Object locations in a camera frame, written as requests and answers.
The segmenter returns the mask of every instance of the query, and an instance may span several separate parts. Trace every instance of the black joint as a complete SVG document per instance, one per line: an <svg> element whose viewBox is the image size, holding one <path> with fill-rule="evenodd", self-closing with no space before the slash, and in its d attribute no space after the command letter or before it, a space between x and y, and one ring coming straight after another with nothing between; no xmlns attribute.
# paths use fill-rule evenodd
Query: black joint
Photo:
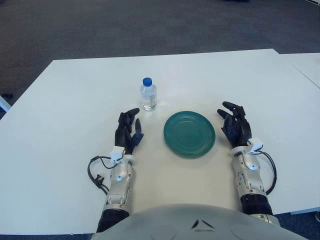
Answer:
<svg viewBox="0 0 320 240"><path fill-rule="evenodd" d="M269 214L273 215L271 206L266 196L261 194L246 194L241 198L242 212L244 214Z"/></svg>
<svg viewBox="0 0 320 240"><path fill-rule="evenodd" d="M129 213L125 210L116 208L106 209L101 215L96 232L102 233L127 217L129 217Z"/></svg>

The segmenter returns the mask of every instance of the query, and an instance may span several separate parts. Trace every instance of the gray carpet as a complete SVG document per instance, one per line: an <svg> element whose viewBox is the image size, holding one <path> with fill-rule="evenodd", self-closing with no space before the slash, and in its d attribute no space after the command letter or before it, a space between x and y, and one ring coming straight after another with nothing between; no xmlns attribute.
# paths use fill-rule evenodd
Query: gray carpet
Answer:
<svg viewBox="0 0 320 240"><path fill-rule="evenodd" d="M0 33L0 94L13 94L8 102L14 104L56 59L268 48L320 52L320 7L304 0L0 0ZM320 239L310 213L281 215L280 223Z"/></svg>

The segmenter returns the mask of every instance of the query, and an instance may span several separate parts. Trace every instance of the blue bottle cap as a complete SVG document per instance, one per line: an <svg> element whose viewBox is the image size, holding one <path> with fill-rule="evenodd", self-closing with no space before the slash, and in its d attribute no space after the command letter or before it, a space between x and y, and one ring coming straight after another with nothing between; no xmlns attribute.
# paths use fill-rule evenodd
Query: blue bottle cap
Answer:
<svg viewBox="0 0 320 240"><path fill-rule="evenodd" d="M150 87L152 85L152 79L150 77L144 78L142 82L145 87Z"/></svg>

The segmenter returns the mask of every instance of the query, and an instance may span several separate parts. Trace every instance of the white table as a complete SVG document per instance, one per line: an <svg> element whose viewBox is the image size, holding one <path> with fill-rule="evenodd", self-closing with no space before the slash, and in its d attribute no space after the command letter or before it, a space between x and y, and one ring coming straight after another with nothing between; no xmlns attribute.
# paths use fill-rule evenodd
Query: white table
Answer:
<svg viewBox="0 0 320 240"><path fill-rule="evenodd" d="M145 136L133 152L133 212L175 203L240 209L216 113L223 101L244 106L253 136L275 161L273 212L319 207L320 91L273 49L55 60L0 121L1 234L95 232L106 197L87 164L112 149L119 113L140 105L144 77L157 85L159 107L138 115ZM212 150L197 159L164 142L167 118L183 110L215 129ZM261 165L268 188L272 169L262 158Z"/></svg>
<svg viewBox="0 0 320 240"><path fill-rule="evenodd" d="M281 54L281 56L320 88L320 52Z"/></svg>

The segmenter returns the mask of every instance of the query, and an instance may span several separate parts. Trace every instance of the robot chest logo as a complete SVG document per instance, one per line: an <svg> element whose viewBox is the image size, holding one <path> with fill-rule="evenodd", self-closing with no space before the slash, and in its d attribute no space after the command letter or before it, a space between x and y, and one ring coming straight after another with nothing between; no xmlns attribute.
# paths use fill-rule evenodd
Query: robot chest logo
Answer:
<svg viewBox="0 0 320 240"><path fill-rule="evenodd" d="M192 225L191 229L194 232L215 232L216 231L216 228L212 224L202 219L201 221L197 219Z"/></svg>

